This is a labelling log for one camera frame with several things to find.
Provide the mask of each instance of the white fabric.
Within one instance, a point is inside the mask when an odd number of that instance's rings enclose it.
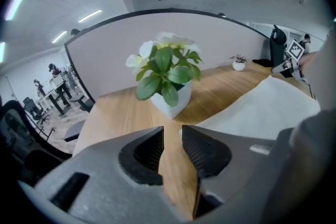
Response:
[[[228,108],[197,126],[275,140],[281,130],[295,127],[319,111],[316,100],[289,83],[269,76]]]

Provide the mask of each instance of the office chair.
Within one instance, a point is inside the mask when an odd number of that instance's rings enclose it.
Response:
[[[36,104],[34,103],[34,101],[30,98],[28,98],[29,101],[27,101],[27,103],[25,103],[24,109],[30,114],[32,115],[33,119],[35,121],[40,121],[39,122],[39,126],[43,127],[43,123],[46,120],[49,120],[48,117],[49,115],[46,115],[45,117],[42,116],[43,113],[43,109],[39,109]]]
[[[14,100],[0,106],[0,134],[0,143],[13,157],[11,169],[31,186],[71,157],[45,141],[32,127],[19,102]]]
[[[27,104],[29,101],[30,101],[30,98],[29,98],[29,97],[26,97],[26,98],[23,100],[23,104]]]

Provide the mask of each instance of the small potted plant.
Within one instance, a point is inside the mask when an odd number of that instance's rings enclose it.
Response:
[[[126,60],[137,74],[137,99],[150,98],[170,119],[176,117],[189,103],[192,79],[201,79],[198,52],[193,40],[172,33],[161,32],[156,41],[145,42],[138,55]]]
[[[246,57],[237,54],[229,59],[233,59],[232,67],[236,71],[242,71],[245,68],[245,63],[248,61]]]

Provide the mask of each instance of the desk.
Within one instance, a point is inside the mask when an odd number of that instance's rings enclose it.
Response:
[[[40,105],[41,108],[45,111],[52,108],[51,104],[49,103],[49,100],[45,99],[44,97],[42,99],[36,100],[36,103]]]
[[[62,83],[60,83],[56,88],[54,88],[53,90],[51,90],[50,92],[48,92],[47,94],[46,94],[46,96],[44,96],[41,100],[40,100],[40,102],[43,102],[43,101],[45,101],[47,98],[52,102],[52,104],[55,106],[55,108],[59,111],[59,113],[60,113],[60,115],[61,116],[63,116],[65,113],[67,113],[67,111],[69,110],[69,107],[66,107],[66,108],[64,108],[63,110],[60,108],[60,106],[58,105],[58,103],[56,102],[56,100],[54,99],[54,97],[51,95],[53,92],[55,92],[59,87],[61,87],[61,86],[63,86],[63,85],[65,85],[64,84],[64,82],[62,82]],[[70,104],[69,104],[69,102],[66,100],[66,98],[63,96],[63,92],[61,91],[60,92],[60,96],[61,96],[61,98],[62,98],[62,100],[66,103],[66,104],[68,104],[69,106],[70,106]]]
[[[79,87],[80,91],[84,94],[86,99],[90,99],[88,94],[86,93],[86,91],[84,90],[82,84],[80,84],[79,79],[75,78],[75,83],[77,84],[77,86]]]
[[[150,100],[140,102],[136,88],[100,97],[93,106],[79,135],[74,154],[94,144],[154,126],[164,126],[164,152],[159,173],[165,193],[182,214],[191,219],[196,194],[196,171],[182,149],[179,130],[182,124],[196,125],[224,110],[270,75],[270,68],[249,63],[242,72],[231,66],[202,72],[201,81],[193,81],[188,106],[169,120]],[[305,93],[309,88],[290,80]]]

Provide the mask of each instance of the white flower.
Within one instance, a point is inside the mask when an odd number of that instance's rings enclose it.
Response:
[[[133,67],[133,74],[138,73],[147,62],[154,45],[160,46],[157,42],[147,41],[139,49],[139,55],[132,54],[126,60],[127,67]]]
[[[186,37],[177,36],[173,33],[160,32],[156,39],[163,47],[170,46],[176,49],[187,49],[190,51],[201,52],[201,50],[195,44],[195,41]]]

